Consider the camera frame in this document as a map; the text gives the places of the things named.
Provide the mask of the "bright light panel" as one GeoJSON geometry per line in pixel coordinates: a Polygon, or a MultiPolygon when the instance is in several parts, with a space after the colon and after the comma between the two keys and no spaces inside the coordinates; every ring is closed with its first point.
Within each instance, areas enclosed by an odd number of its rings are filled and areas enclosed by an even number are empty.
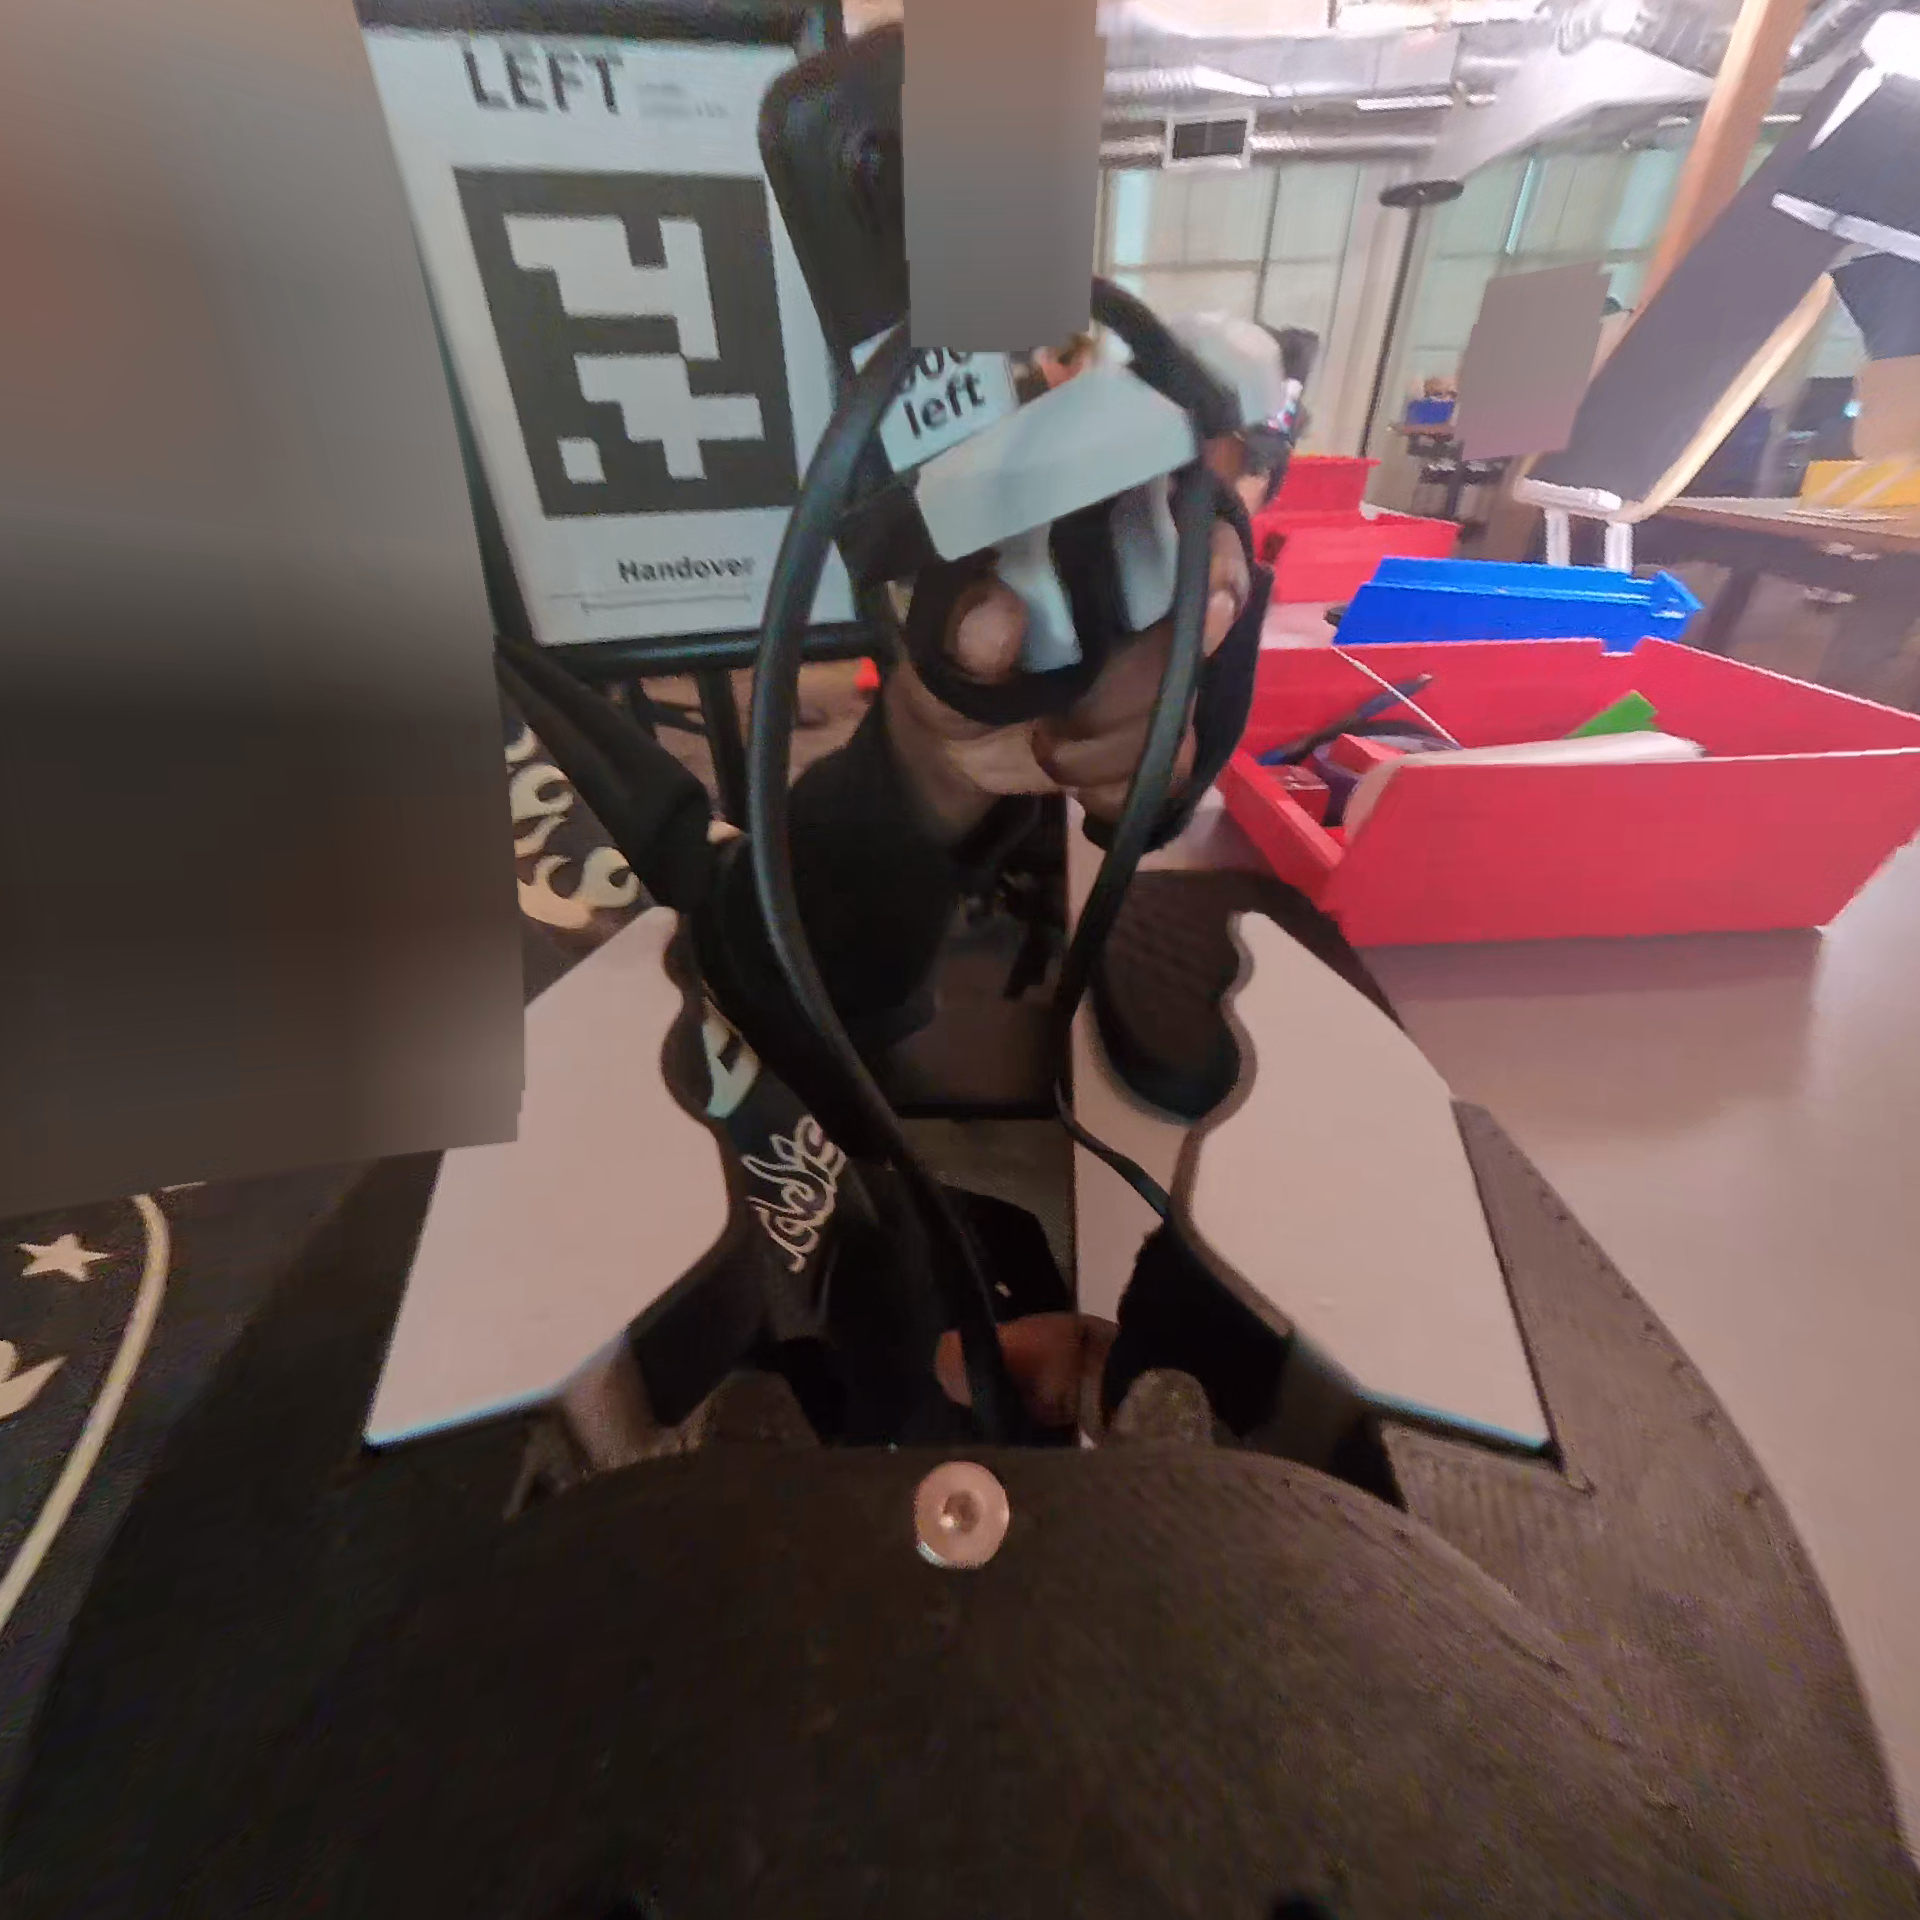
{"type": "Polygon", "coordinates": [[[1832,290],[1843,254],[1915,259],[1915,17],[1885,15],[1806,123],[1740,187],[1638,307],[1534,489],[1657,513],[1712,425],[1735,423],[1832,290]]]}

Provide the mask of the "black dimpled pad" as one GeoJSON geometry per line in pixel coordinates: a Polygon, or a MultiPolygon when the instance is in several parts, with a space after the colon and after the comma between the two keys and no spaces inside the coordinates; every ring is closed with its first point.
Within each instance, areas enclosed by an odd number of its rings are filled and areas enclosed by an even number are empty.
{"type": "Polygon", "coordinates": [[[1095,959],[1091,1005],[1112,1074],[1145,1106],[1197,1122],[1235,1093],[1240,1051],[1222,1013],[1240,973],[1232,927],[1267,894],[1247,871],[1134,878],[1095,959]]]}

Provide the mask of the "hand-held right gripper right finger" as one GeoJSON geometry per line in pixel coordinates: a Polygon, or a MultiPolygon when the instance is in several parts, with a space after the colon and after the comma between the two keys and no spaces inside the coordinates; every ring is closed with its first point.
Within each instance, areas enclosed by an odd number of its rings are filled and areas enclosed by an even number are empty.
{"type": "Polygon", "coordinates": [[[1185,1138],[1173,1215],[1286,1333],[1279,1430],[1373,1418],[1548,1457],[1519,1314],[1447,1080],[1263,915],[1232,921],[1235,1091],[1185,1138]]]}

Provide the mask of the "small red bin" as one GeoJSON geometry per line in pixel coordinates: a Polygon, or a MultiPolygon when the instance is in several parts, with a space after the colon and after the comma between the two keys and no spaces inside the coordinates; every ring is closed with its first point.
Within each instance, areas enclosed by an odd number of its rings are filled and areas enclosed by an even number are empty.
{"type": "Polygon", "coordinates": [[[1275,607],[1345,602],[1390,558],[1390,528],[1367,513],[1376,469],[1368,456],[1292,454],[1254,518],[1275,607]]]}

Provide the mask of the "black rubber loop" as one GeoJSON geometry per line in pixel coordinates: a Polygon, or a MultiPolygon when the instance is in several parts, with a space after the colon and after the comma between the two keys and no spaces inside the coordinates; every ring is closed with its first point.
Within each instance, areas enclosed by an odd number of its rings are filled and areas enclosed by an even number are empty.
{"type": "MultiPolygon", "coordinates": [[[[1062,963],[1055,1018],[1064,1025],[1084,997],[1091,953],[1112,923],[1118,901],[1145,853],[1150,829],[1167,803],[1204,651],[1216,493],[1201,463],[1201,447],[1230,433],[1238,422],[1236,394],[1211,375],[1135,296],[1110,280],[1093,280],[1093,320],[1125,341],[1131,355],[1127,375],[1134,375],[1150,397],[1169,403],[1174,451],[1185,456],[1185,464],[1169,472],[1179,543],[1167,664],[1125,813],[1062,963]]],[[[798,1005],[799,1025],[822,1049],[833,1085],[855,1111],[853,1138],[867,1138],[877,1149],[880,1165],[900,1183],[907,1219],[919,1226],[904,1245],[904,1277],[920,1282],[934,1304],[951,1312],[971,1386],[971,1431],[988,1445],[1022,1445],[1032,1425],[1005,1368],[988,1269],[977,1259],[969,1227],[952,1215],[944,1190],[904,1138],[893,1106],[832,1009],[803,927],[790,861],[785,763],[799,681],[799,624],[824,570],[824,554],[837,537],[857,469],[880,433],[910,358],[910,341],[900,328],[880,337],[863,371],[845,385],[799,480],[799,497],[776,549],[759,624],[743,798],[745,835],[759,918],[784,986],[798,1005]]]]}

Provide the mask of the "blue plastic bin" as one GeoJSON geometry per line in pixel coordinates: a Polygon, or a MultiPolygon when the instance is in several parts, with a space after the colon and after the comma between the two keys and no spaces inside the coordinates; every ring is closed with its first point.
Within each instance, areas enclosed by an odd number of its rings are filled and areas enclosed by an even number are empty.
{"type": "Polygon", "coordinates": [[[1494,560],[1383,560],[1332,624],[1332,645],[1591,641],[1628,657],[1679,641],[1702,611],[1668,573],[1494,560]]]}

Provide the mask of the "person's left hand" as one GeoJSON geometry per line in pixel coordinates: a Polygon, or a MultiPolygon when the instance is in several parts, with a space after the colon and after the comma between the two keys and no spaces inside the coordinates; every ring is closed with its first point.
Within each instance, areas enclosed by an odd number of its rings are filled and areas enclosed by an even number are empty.
{"type": "MultiPolygon", "coordinates": [[[[1209,545],[1204,657],[1214,657],[1245,611],[1252,573],[1236,530],[1216,519],[1209,545]]],[[[944,657],[969,681],[1017,677],[1024,602],[990,576],[952,605],[944,657]]],[[[1169,621],[1142,631],[1108,658],[1093,688],[1064,712],[988,729],[947,707],[907,664],[880,695],[884,733],[924,829],[958,848],[1004,800],[1068,795],[1087,816],[1115,823],[1127,800],[1159,705],[1169,621]]]]}

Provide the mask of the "red plastic bin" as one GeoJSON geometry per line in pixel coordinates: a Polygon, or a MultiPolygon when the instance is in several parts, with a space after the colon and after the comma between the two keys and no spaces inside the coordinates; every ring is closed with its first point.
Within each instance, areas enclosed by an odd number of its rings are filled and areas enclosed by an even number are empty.
{"type": "Polygon", "coordinates": [[[1681,642],[1453,641],[1262,654],[1216,782],[1263,864],[1360,949],[1524,944],[1830,923],[1915,838],[1918,723],[1681,642]],[[1428,718],[1467,750],[1565,737],[1628,693],[1699,759],[1399,770],[1357,829],[1325,829],[1259,761],[1428,677],[1428,718]]]}

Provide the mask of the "printed marker sign board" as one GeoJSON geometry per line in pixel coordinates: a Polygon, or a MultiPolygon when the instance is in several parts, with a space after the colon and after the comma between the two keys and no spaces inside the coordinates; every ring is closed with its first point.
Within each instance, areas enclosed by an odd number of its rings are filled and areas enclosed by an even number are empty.
{"type": "Polygon", "coordinates": [[[497,621],[748,658],[833,403],[759,150],[838,5],[356,5],[497,621]]]}

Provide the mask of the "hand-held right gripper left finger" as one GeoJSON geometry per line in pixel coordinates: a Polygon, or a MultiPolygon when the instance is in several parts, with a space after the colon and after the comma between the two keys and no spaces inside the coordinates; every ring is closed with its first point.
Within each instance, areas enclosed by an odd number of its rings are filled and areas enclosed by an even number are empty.
{"type": "Polygon", "coordinates": [[[644,910],[525,1009],[513,1141],[439,1167],[369,1443],[543,1408],[585,1379],[732,1226],[716,1126],[667,1077],[691,1025],[680,923],[644,910]]]}

